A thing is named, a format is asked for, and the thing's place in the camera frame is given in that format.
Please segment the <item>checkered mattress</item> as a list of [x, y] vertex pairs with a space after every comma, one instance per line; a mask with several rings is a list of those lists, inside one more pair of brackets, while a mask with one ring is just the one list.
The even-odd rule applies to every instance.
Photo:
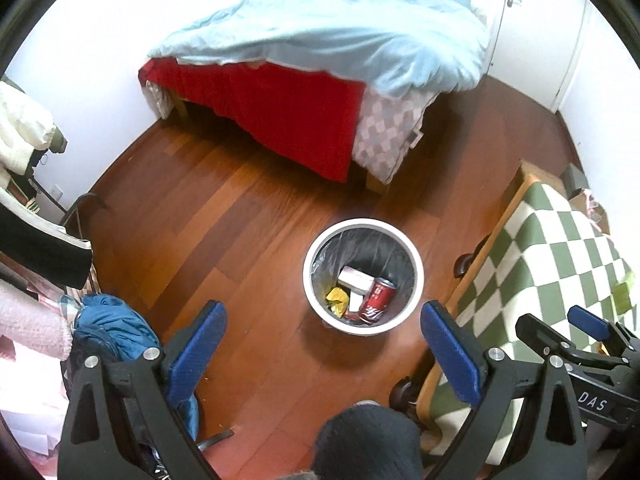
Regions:
[[422, 138], [424, 113], [438, 92], [413, 89], [387, 99], [364, 89], [352, 144], [352, 160], [382, 184], [390, 184], [405, 157]]

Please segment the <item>red bed sheet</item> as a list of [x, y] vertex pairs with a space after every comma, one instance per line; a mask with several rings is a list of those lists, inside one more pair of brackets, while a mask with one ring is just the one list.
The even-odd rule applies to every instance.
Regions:
[[229, 118], [268, 150], [344, 183], [366, 85], [272, 63], [183, 65], [152, 58], [139, 70], [181, 99]]

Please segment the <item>white slim box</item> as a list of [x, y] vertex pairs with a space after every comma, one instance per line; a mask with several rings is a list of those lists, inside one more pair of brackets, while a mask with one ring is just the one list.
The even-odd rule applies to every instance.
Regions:
[[356, 290], [351, 290], [349, 292], [349, 302], [347, 307], [347, 313], [349, 316], [357, 316], [360, 310], [360, 307], [363, 303], [364, 296], [357, 292]]

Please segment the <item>white trash bin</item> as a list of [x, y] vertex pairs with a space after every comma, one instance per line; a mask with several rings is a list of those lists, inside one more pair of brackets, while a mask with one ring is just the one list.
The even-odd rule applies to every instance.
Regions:
[[[376, 336], [393, 330], [416, 310], [425, 283], [422, 259], [410, 238], [394, 226], [369, 218], [330, 226], [306, 253], [303, 288], [311, 309], [334, 330]], [[367, 294], [381, 285], [382, 312], [360, 318]]]

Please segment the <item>brown cardboard box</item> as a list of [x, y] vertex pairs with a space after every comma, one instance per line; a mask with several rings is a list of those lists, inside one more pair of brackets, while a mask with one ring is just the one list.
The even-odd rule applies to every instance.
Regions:
[[521, 159], [520, 166], [518, 166], [518, 170], [514, 174], [515, 187], [519, 188], [528, 176], [533, 176], [540, 182], [550, 185], [561, 196], [567, 198], [565, 185], [560, 177], [538, 167], [532, 162]]

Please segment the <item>blue clothing pile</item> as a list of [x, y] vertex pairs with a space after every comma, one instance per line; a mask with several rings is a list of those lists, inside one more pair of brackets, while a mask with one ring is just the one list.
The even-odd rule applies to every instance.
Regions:
[[[61, 365], [67, 393], [72, 392], [74, 376], [89, 356], [96, 356], [101, 363], [108, 364], [134, 361], [151, 348], [164, 354], [164, 344], [145, 318], [112, 295], [89, 294], [82, 298], [81, 308], [72, 324], [72, 335], [72, 350]], [[160, 384], [165, 394], [164, 360], [160, 367]], [[186, 402], [169, 406], [177, 411], [188, 435], [196, 438], [200, 429], [200, 410], [194, 393]]]

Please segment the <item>white jacket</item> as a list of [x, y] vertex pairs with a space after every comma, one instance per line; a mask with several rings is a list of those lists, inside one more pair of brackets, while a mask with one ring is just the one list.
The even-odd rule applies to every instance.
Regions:
[[24, 174], [34, 151], [47, 151], [58, 127], [51, 113], [26, 93], [1, 83], [1, 165]]

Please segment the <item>white door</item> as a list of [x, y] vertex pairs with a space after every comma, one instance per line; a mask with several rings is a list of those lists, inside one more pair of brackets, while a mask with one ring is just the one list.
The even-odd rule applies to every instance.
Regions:
[[556, 112], [585, 10], [586, 0], [504, 0], [488, 75]]

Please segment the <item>red cola can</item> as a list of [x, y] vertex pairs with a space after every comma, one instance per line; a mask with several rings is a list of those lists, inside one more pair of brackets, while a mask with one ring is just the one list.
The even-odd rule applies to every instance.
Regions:
[[378, 322], [390, 300], [396, 294], [396, 286], [386, 278], [376, 278], [358, 310], [358, 318], [367, 324]]

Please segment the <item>pink knitted cloth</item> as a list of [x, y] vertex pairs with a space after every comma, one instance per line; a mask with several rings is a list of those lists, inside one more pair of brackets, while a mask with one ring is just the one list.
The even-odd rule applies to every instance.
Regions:
[[64, 361], [73, 336], [66, 318], [26, 292], [1, 281], [1, 335], [50, 358]]

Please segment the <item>light blue duvet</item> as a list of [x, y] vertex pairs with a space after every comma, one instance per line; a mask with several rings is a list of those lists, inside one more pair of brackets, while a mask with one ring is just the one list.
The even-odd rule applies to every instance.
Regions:
[[184, 65], [266, 61], [399, 99], [475, 88], [489, 40], [470, 0], [241, 0], [171, 32], [149, 55]]

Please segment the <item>green checkered tablecloth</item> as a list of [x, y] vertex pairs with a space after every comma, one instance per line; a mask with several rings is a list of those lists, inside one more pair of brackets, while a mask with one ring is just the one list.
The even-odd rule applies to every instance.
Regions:
[[518, 190], [444, 306], [484, 348], [538, 362], [540, 357], [516, 336], [516, 322], [524, 314], [536, 316], [580, 350], [597, 344], [568, 322], [573, 306], [636, 332], [639, 299], [622, 308], [613, 296], [630, 271], [608, 236], [550, 185], [535, 181]]

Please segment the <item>yellow snack bag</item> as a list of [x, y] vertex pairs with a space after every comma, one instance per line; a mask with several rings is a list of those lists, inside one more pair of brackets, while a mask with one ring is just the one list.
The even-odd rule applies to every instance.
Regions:
[[348, 311], [349, 292], [340, 286], [333, 287], [326, 294], [326, 305], [336, 318], [342, 318]]

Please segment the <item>dark trouser leg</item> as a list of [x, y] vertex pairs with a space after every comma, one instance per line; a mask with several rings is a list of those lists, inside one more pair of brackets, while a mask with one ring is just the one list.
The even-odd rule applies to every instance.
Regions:
[[421, 479], [420, 431], [390, 408], [354, 404], [322, 426], [310, 469], [320, 479]]

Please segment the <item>white tissue pack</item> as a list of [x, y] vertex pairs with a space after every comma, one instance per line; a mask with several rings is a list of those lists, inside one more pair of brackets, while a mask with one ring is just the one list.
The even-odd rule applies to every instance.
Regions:
[[343, 266], [340, 273], [337, 275], [337, 284], [348, 288], [349, 290], [356, 290], [360, 294], [367, 295], [374, 283], [375, 277], [364, 273], [360, 270], [353, 268], [352, 266]]

